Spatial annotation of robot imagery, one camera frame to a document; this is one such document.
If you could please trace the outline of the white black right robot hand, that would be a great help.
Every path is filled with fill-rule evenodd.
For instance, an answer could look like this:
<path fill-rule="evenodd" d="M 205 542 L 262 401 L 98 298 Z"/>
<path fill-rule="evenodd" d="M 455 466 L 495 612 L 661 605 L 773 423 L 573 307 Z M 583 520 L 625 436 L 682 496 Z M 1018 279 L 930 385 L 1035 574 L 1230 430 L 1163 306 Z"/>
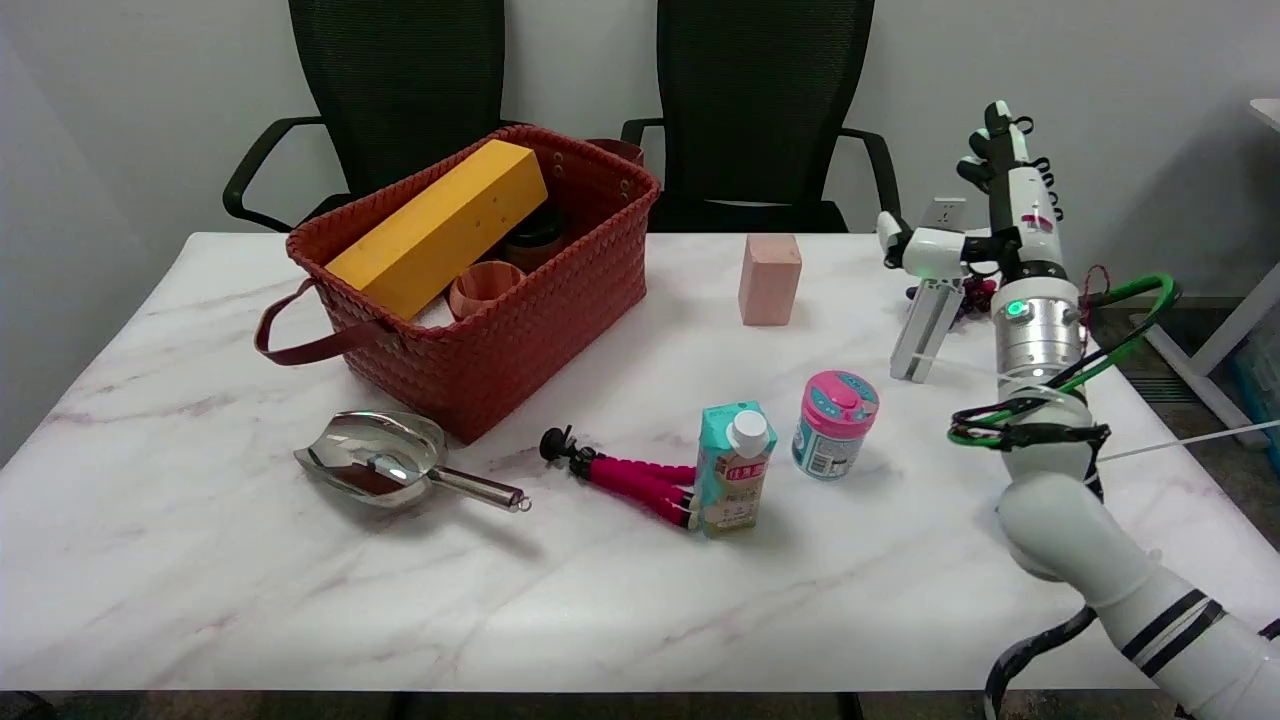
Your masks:
<path fill-rule="evenodd" d="M 1036 277 L 1066 279 L 1059 225 L 1062 213 L 1050 188 L 1052 177 L 1033 158 L 1029 117 L 1015 117 L 1005 101 L 984 109 L 984 126 L 969 137 L 970 154 L 957 174 L 988 199 L 987 234 L 965 234 L 923 225 L 882 211 L 877 234 L 884 265 L 928 281 L 964 278 L 975 264 L 995 264 L 1006 283 Z"/>

